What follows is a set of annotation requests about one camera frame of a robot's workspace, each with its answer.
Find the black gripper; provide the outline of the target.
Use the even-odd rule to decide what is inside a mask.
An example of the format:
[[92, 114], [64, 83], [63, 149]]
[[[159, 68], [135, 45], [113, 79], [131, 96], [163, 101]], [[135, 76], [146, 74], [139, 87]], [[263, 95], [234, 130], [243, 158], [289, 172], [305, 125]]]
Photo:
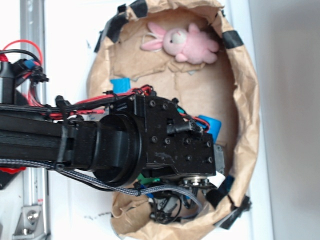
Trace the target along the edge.
[[[198, 191], [207, 193], [210, 190], [217, 190], [218, 187], [212, 184], [208, 176], [192, 177], [163, 177], [160, 178], [160, 184], [178, 186], [194, 194]], [[149, 204], [151, 213], [149, 218], [159, 224], [171, 224], [181, 220], [180, 213], [182, 210], [181, 198], [172, 192], [150, 194]]]

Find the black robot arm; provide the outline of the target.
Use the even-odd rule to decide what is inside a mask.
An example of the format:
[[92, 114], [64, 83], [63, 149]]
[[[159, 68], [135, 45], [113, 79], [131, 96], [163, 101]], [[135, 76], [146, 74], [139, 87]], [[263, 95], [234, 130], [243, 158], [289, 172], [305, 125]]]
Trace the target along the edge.
[[151, 93], [104, 95], [56, 107], [1, 104], [0, 165], [44, 168], [103, 191], [171, 193], [188, 208], [224, 171], [207, 121], [177, 99]]

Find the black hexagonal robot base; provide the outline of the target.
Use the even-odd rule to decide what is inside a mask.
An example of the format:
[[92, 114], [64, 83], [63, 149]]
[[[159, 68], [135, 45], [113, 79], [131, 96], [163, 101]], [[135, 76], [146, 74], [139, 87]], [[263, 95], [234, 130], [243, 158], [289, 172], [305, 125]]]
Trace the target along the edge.
[[26, 167], [19, 168], [8, 168], [1, 167], [0, 168], [0, 189], [4, 190], [12, 180], [22, 171], [24, 171]]

